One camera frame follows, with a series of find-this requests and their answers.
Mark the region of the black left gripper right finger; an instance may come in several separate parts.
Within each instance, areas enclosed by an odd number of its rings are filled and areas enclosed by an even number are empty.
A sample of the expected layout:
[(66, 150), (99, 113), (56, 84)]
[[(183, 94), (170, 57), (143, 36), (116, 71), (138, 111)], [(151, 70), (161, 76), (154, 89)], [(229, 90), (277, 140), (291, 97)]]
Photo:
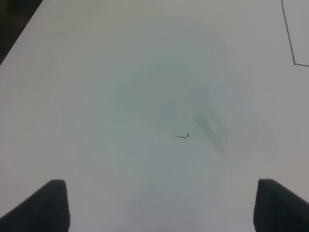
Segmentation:
[(253, 224), (257, 232), (307, 232), (309, 203), (273, 179), (259, 179)]

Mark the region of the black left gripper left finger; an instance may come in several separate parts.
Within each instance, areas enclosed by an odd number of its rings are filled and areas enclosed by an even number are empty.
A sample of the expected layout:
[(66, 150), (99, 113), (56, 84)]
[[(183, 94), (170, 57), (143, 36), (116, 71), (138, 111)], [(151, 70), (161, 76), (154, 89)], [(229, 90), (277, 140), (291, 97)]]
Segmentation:
[(70, 209), (64, 180), (51, 180), (0, 218), (2, 232), (68, 232)]

